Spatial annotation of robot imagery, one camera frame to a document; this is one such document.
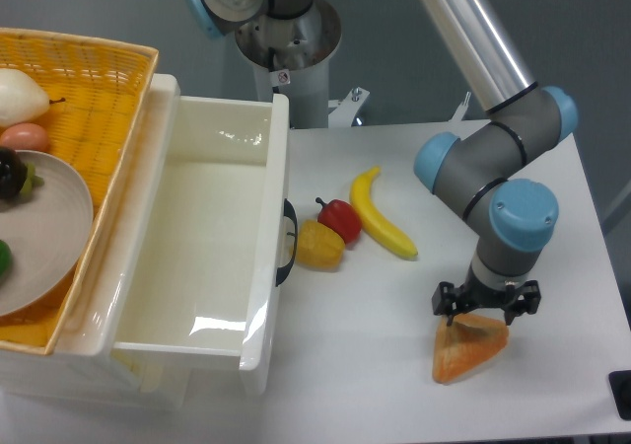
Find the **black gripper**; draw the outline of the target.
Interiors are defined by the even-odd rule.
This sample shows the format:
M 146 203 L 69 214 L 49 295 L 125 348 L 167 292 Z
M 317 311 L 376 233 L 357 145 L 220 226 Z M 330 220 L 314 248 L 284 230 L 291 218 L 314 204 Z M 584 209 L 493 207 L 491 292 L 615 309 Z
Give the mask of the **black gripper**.
M 441 281 L 432 296 L 435 316 L 443 316 L 450 327 L 457 315 L 478 309 L 501 309 L 504 321 L 510 326 L 514 319 L 523 314 L 534 315 L 540 303 L 540 289 L 536 280 L 528 280 L 517 287 L 509 284 L 504 289 L 493 289 L 476 278 L 465 281 L 462 286 Z

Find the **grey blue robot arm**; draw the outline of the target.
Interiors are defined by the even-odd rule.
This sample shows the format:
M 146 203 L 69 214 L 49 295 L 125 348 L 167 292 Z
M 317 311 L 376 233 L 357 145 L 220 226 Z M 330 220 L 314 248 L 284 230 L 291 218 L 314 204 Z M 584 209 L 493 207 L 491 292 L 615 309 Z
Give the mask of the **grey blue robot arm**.
M 329 58 L 341 39 L 335 10 L 323 0 L 185 0 L 211 38 L 233 35 L 256 70 L 262 98 L 285 95 L 296 128 L 332 124 Z M 506 322 L 532 315 L 541 299 L 529 278 L 558 218 L 554 194 L 518 172 L 576 128 L 572 98 L 540 87 L 486 0 L 420 0 L 488 116 L 472 135 L 444 132 L 418 152 L 413 171 L 478 237 L 464 283 L 441 283 L 433 312 L 452 322 L 499 309 Z

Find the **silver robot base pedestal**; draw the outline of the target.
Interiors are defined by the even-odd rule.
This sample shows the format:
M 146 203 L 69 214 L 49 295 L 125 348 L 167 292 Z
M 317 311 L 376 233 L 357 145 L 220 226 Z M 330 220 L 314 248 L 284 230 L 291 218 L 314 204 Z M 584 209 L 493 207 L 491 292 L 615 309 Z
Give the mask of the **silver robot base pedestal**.
M 341 41 L 341 22 L 325 0 L 313 0 L 296 19 L 263 15 L 240 27 L 236 44 L 250 64 L 257 98 L 289 100 L 293 128 L 328 126 L 329 61 Z

